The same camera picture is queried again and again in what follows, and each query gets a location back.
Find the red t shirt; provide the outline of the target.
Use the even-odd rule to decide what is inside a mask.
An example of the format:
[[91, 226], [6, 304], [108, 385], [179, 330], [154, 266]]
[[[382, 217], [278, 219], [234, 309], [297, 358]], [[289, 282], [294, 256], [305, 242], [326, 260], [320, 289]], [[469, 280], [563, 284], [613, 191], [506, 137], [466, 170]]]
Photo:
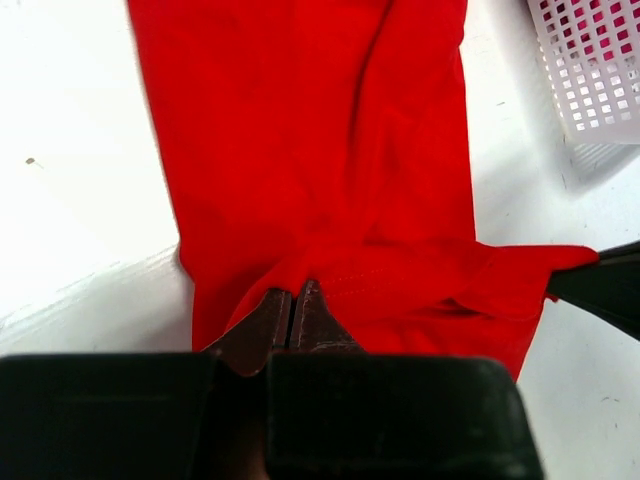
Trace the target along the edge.
[[476, 238], [463, 1], [128, 5], [201, 350], [317, 280], [372, 353], [521, 371], [582, 246]]

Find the white plastic basket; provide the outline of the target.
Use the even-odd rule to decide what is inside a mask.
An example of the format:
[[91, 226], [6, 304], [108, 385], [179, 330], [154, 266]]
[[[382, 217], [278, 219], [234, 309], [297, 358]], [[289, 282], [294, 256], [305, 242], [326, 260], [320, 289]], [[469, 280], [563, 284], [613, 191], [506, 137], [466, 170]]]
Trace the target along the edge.
[[[532, 20], [538, 38], [533, 16]], [[593, 180], [638, 158], [639, 61], [565, 62], [547, 58], [539, 38], [538, 42], [571, 169]]]

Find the crumpled magenta t shirt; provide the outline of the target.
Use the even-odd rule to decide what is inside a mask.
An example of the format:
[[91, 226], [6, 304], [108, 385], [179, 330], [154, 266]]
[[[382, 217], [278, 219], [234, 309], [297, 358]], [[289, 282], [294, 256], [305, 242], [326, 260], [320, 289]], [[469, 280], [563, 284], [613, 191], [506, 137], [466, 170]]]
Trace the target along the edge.
[[547, 58], [598, 65], [639, 61], [639, 3], [531, 1], [529, 7]]

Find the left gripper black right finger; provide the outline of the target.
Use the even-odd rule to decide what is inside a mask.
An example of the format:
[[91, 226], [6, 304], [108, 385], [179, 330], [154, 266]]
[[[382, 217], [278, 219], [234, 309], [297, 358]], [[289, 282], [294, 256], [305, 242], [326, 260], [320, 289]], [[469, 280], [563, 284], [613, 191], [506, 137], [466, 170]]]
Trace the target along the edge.
[[331, 314], [321, 285], [302, 287], [290, 322], [288, 349], [302, 353], [363, 353], [364, 349]]

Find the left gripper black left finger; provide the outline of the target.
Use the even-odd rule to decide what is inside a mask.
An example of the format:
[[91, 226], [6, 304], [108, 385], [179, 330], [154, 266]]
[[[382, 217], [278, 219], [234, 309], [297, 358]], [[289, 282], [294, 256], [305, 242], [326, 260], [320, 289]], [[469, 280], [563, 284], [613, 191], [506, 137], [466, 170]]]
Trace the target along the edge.
[[258, 306], [204, 351], [241, 377], [253, 377], [265, 367], [274, 349], [288, 344], [292, 294], [269, 289]]

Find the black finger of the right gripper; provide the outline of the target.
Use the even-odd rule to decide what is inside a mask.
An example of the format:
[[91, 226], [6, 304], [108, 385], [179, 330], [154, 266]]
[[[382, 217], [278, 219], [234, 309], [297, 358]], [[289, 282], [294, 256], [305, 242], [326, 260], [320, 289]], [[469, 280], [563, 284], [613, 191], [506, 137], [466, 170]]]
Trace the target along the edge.
[[547, 293], [639, 340], [639, 242], [599, 253], [595, 264], [552, 274]]

